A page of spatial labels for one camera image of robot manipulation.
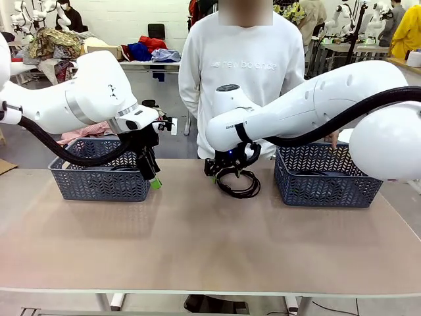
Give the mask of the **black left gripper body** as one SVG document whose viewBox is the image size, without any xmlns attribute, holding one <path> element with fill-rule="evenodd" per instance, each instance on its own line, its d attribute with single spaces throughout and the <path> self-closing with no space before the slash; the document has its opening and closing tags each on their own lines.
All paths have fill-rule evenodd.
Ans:
<svg viewBox="0 0 421 316">
<path fill-rule="evenodd" d="M 128 151 L 136 155 L 136 161 L 145 160 L 150 165 L 157 165 L 154 147 L 159 144 L 159 135 L 153 124 L 141 130 L 132 130 L 118 134 L 122 143 L 129 143 Z"/>
</svg>

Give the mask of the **person's right forearm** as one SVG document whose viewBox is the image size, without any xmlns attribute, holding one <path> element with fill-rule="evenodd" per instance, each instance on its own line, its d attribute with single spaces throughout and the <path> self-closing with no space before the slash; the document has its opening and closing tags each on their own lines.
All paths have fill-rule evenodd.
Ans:
<svg viewBox="0 0 421 316">
<path fill-rule="evenodd" d="M 189 113 L 197 118 L 199 110 L 199 83 L 191 77 L 180 76 L 178 80 L 180 97 Z"/>
</svg>

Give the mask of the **person's left hand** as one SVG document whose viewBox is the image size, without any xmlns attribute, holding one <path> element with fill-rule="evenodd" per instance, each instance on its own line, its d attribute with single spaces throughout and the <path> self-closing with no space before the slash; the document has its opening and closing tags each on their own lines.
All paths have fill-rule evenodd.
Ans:
<svg viewBox="0 0 421 316">
<path fill-rule="evenodd" d="M 324 142 L 329 143 L 333 149 L 337 148 L 337 143 L 339 139 L 339 135 L 342 132 L 342 130 L 336 130 L 335 132 L 332 132 L 331 134 L 324 137 Z"/>
</svg>

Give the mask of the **white background table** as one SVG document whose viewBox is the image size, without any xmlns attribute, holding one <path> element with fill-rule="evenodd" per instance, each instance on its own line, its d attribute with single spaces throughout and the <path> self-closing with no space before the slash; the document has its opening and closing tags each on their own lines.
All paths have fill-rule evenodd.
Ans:
<svg viewBox="0 0 421 316">
<path fill-rule="evenodd" d="M 161 63 L 152 61 L 121 61 L 119 65 L 124 71 L 178 74 L 180 62 Z"/>
</svg>

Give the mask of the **blue and red clothes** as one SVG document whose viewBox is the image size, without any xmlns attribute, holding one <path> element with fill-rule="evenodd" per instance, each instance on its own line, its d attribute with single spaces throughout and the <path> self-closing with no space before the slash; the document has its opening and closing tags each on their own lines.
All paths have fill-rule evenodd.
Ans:
<svg viewBox="0 0 421 316">
<path fill-rule="evenodd" d="M 121 45 L 121 49 L 126 61 L 178 63 L 182 58 L 177 50 L 167 48 L 164 40 L 147 36 L 141 36 L 138 42 Z"/>
</svg>

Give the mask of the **flat cardboard box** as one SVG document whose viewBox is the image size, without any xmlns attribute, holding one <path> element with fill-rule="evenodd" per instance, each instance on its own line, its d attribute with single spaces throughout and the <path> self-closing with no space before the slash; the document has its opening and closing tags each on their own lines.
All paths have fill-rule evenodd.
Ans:
<svg viewBox="0 0 421 316">
<path fill-rule="evenodd" d="M 118 62 L 125 61 L 121 46 L 87 46 L 86 47 L 86 53 L 93 53 L 97 51 L 108 51 L 116 58 Z"/>
</svg>

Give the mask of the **person in white sweatshirt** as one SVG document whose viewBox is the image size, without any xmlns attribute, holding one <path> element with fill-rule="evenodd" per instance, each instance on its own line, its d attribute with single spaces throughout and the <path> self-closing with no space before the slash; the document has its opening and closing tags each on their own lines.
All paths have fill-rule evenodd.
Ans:
<svg viewBox="0 0 421 316">
<path fill-rule="evenodd" d="M 269 26 L 223 26 L 218 13 L 213 13 L 191 27 L 178 80 L 189 76 L 199 83 L 198 158 L 214 157 L 205 129 L 214 116 L 212 102 L 218 87 L 237 84 L 253 103 L 265 106 L 304 82 L 305 63 L 293 66 L 277 51 L 270 35 L 273 25 L 274 17 Z"/>
</svg>

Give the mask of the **black office chair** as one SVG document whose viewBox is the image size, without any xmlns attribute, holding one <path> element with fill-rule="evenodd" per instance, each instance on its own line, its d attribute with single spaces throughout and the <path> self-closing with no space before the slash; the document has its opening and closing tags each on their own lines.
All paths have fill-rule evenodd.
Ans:
<svg viewBox="0 0 421 316">
<path fill-rule="evenodd" d="M 147 25 L 148 36 L 164 41 L 166 38 L 165 25 L 162 23 L 150 23 Z"/>
</svg>

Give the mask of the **seated person in black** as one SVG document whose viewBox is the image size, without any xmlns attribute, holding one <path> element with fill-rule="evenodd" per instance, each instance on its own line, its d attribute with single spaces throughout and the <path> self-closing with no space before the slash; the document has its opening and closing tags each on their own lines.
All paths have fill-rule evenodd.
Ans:
<svg viewBox="0 0 421 316">
<path fill-rule="evenodd" d="M 61 4 L 66 3 L 66 4 L 69 5 L 69 8 L 66 10 L 66 16 L 71 21 L 71 25 L 69 26 L 70 31 L 75 31 L 77 33 L 82 33 L 82 32 L 88 31 L 88 27 L 86 25 L 84 25 L 80 13 L 70 5 L 70 0 L 59 0 L 59 3 L 61 3 Z M 56 16 L 55 29 L 56 30 L 62 30 L 61 27 L 59 26 L 58 19 L 59 19 L 59 17 L 57 15 Z"/>
</svg>

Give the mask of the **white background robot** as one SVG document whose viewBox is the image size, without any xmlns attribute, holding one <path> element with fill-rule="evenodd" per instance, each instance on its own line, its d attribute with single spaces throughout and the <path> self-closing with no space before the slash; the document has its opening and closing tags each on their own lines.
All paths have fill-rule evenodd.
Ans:
<svg viewBox="0 0 421 316">
<path fill-rule="evenodd" d="M 68 4 L 61 4 L 59 0 L 40 0 L 40 9 L 32 11 L 33 22 L 41 22 L 47 18 L 49 13 L 56 13 L 59 17 L 58 23 L 62 30 L 69 31 L 71 25 L 70 19 L 66 16 L 66 10 L 69 8 Z"/>
<path fill-rule="evenodd" d="M 343 17 L 346 20 L 346 24 L 339 29 L 339 18 Z M 351 8 L 348 4 L 338 5 L 335 8 L 334 15 L 331 20 L 325 24 L 326 35 L 328 37 L 335 36 L 348 36 L 353 32 L 355 23 L 351 14 Z"/>
<path fill-rule="evenodd" d="M 373 15 L 365 31 L 364 43 L 366 45 L 376 44 L 378 39 L 376 35 L 377 30 L 382 28 L 383 20 L 389 20 L 392 17 L 393 13 L 390 5 L 383 2 L 374 3 Z"/>
<path fill-rule="evenodd" d="M 17 0 L 14 2 L 15 13 L 11 15 L 11 26 L 18 33 L 21 32 L 25 36 L 30 33 L 32 19 L 29 17 L 25 0 Z"/>
</svg>

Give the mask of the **grey background table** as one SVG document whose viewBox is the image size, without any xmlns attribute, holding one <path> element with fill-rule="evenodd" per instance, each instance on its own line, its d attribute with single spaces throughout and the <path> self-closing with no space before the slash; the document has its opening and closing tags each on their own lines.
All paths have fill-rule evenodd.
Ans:
<svg viewBox="0 0 421 316">
<path fill-rule="evenodd" d="M 341 44 L 321 44 L 314 56 L 314 64 L 312 72 L 309 76 L 318 76 L 324 72 L 331 71 L 346 65 L 347 56 L 350 45 L 348 43 Z M 355 45 L 351 55 L 350 63 L 382 60 L 388 56 L 389 48 L 380 47 L 378 45 Z"/>
</svg>

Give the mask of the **person in camouflage jacket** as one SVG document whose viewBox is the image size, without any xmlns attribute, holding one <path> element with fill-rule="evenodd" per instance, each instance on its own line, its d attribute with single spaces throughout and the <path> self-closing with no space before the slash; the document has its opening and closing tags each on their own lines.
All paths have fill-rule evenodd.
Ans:
<svg viewBox="0 0 421 316">
<path fill-rule="evenodd" d="M 322 0 L 273 0 L 274 37 L 277 51 L 293 66 L 303 66 L 314 29 L 327 19 Z"/>
</svg>

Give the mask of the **black tripod pole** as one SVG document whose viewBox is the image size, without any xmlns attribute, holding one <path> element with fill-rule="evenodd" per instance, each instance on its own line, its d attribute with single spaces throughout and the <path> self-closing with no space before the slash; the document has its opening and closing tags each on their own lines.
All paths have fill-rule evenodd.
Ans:
<svg viewBox="0 0 421 316">
<path fill-rule="evenodd" d="M 362 24 L 362 19 L 363 16 L 368 8 L 368 0 L 360 0 L 360 11 L 359 11 L 359 18 L 357 20 L 357 25 L 355 27 L 355 31 L 353 32 L 353 35 L 351 36 L 351 43 L 350 43 L 350 47 L 347 53 L 347 57 L 346 57 L 346 61 L 345 61 L 345 65 L 349 65 L 351 63 L 351 59 L 353 56 L 353 52 L 355 49 L 355 45 L 358 39 L 358 34 L 359 34 L 359 30 Z"/>
</svg>

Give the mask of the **person in grey jacket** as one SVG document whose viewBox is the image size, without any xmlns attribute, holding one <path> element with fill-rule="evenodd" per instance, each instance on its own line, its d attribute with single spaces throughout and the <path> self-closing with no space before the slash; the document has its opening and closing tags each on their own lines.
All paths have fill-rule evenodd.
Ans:
<svg viewBox="0 0 421 316">
<path fill-rule="evenodd" d="M 404 14 L 406 13 L 406 10 L 401 4 L 401 0 L 391 0 L 391 6 L 392 18 L 386 21 L 384 29 L 378 36 L 378 45 L 380 47 L 389 47 L 391 45 L 393 35 L 401 23 Z"/>
</svg>

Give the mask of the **person in yellow jacket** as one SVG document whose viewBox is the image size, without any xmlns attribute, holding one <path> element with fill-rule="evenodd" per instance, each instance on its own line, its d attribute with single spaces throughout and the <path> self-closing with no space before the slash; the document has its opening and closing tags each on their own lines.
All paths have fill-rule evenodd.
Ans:
<svg viewBox="0 0 421 316">
<path fill-rule="evenodd" d="M 391 55 L 404 59 L 408 51 L 421 49 L 421 5 L 410 7 L 391 41 Z"/>
</svg>

